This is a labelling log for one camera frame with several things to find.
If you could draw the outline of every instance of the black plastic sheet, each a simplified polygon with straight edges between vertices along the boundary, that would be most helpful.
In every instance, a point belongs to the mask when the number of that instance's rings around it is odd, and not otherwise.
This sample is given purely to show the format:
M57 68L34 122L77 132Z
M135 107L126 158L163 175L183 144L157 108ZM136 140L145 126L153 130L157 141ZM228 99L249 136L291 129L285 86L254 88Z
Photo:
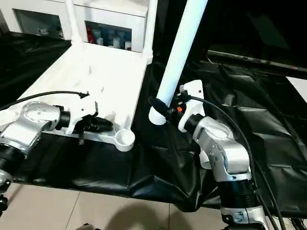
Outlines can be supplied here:
M14 38L13 45L4 41L0 39L6 57L0 68L1 84L11 89L4 93L5 102L17 98L69 47L67 42L37 36ZM184 211L202 205L218 207L216 183L211 171L200 167L200 150L191 136L171 124L154 126L148 120L147 98L156 96L164 69L165 63L157 58L147 68L131 151L93 141L78 146L76 138L43 134L18 171L17 182L169 202ZM221 104L243 129L283 215L307 217L307 105L286 77L189 63L179 84L195 79L202 80L205 98ZM209 107L205 112L226 122ZM261 178L257 179L271 206Z

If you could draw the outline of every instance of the bottle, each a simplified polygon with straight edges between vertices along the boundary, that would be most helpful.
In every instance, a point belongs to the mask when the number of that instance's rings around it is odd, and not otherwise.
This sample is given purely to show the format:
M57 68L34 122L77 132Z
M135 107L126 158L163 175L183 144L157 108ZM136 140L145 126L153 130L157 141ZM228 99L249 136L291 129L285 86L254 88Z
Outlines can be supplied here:
M99 37L96 39L97 45L103 46L104 45L104 39L102 37Z
M86 26L86 32L87 32L87 39L89 43L95 44L95 38L92 34L91 28L87 25Z

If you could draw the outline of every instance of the white frame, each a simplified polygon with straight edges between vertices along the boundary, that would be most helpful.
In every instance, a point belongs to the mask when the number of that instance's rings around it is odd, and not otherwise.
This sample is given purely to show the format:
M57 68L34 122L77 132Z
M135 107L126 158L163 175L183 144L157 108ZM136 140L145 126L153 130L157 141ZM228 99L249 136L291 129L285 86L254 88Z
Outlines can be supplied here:
M77 15L79 31L83 41L88 41L85 21L124 27L132 30L131 50L142 52L146 29L146 18L84 6L75 5L74 7Z
M71 39L71 28L67 17L65 4L47 0L0 0L0 9L12 32L22 33L14 9L47 13L59 16L64 39Z

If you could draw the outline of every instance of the white cabinet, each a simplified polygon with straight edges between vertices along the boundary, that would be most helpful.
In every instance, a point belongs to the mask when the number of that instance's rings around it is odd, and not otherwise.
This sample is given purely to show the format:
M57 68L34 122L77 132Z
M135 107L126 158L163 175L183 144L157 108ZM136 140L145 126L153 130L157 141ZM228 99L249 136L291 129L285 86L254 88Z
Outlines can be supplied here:
M87 28L103 45L120 48L131 42L131 50L142 52L149 0L74 0L78 27L88 41ZM0 9L10 31L71 39L65 0L0 0Z

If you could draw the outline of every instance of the black cable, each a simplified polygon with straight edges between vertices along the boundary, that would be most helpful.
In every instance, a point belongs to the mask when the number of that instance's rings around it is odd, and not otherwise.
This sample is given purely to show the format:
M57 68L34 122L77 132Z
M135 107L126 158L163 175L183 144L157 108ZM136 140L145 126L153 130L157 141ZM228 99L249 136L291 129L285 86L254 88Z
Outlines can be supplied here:
M271 213L270 213L268 207L266 206L266 204L265 204L265 202L264 202L262 196L257 195L257 197L258 197L258 200L259 200L260 204L263 206L264 212L267 214L267 216L268 216L268 218L269 218L271 224L273 225L273 228L274 228L275 230L277 230L277 229L278 229L277 224L276 224L276 222L275 222L273 216L271 215Z
M270 185L269 185L269 182L267 181L267 178L265 177L264 172L262 171L261 167L258 165L258 163L257 163L256 161L255 161L255 165L256 165L256 167L258 168L258 171L260 172L260 175L261 175L261 177L262 177L262 179L263 179L263 181L264 181L264 184L265 184L265 186L266 186L266 188L267 188L267 190L268 190L268 193L269 193L269 196L270 196L271 201L272 201L272 203L273 203L273 206L274 206L274 208L275 208L275 211L276 211L276 214L277 214L277 217L278 217L280 226L281 226L282 230L285 230L285 229L286 229L286 226L285 226L285 224L284 224L282 214L280 213L280 210L279 210L279 208L278 208L278 204L277 204L276 199L275 199L275 197L274 197L274 194L273 194L273 192L272 192L272 190L271 190L271 187L270 187Z
M24 97L24 98L19 99L19 100L15 101L15 102L6 104L6 105L0 107L0 111L8 109L12 105L15 105L15 104L18 104L18 103L21 103L21 102L24 102L24 101L27 101L27 100L30 100L30 99L33 99L33 98L36 98L36 97L46 96L46 95L50 95L50 94L59 94L59 93L61 93L61 94L62 93L63 94L76 94L76 95L80 96L81 98L88 96L88 94L85 94L85 93L82 93L82 92L74 92L74 91L50 91L50 92L43 92L43 93L34 94L32 96Z
M236 122L235 122L227 113L224 112L224 110L222 110L220 107L216 106L215 104L213 104L213 103L211 103L211 102L209 102L209 101L207 101L207 100L204 100L204 99L202 99L202 98L199 98L199 97L190 96L190 99L193 99L193 100L196 100L196 101L200 101L200 102L206 103L206 104L208 104L208 105L214 107L216 110L218 110L219 112L221 112L221 114L222 114L229 122L231 122L231 124L232 124L232 125L236 128L236 130L240 133L240 136L243 138L243 140L244 140L244 142L245 142L245 145L246 145L246 148L248 149L249 166L250 166L251 177L252 177L252 181L253 181L253 183L254 183L254 186L255 186L255 188L257 189L258 186L257 186L257 181L256 181L255 166L254 166L253 156L252 156L252 153L251 153L251 148L250 148L250 145L249 145L249 143L248 143L248 140L246 139L246 137L245 137L243 131L241 130L241 128L236 124ZM273 225L274 229L278 230L278 227L277 227L277 225L276 225L276 223L275 223L275 221L274 221L274 219L273 219L271 213L269 212L269 209L268 209L268 207L266 206L266 204L265 204L265 202L264 202L262 196L261 196L260 194L257 194L257 197L258 197L258 199L259 199L261 205L263 206L265 212L267 213L267 215L268 215L268 217L269 217L269 219L270 219L270 222L271 222L271 224ZM277 214L280 213L280 210L279 210L279 208L278 208L278 206L277 206L277 203L276 203L275 209L276 209L276 213L277 213ZM279 222L281 223L281 228L282 228L282 230L285 230L285 225L284 225L284 222L283 222L283 218L282 218L282 217L280 218L280 217L278 216L278 219L279 219Z
M295 230L307 230L303 219L290 218L290 221Z

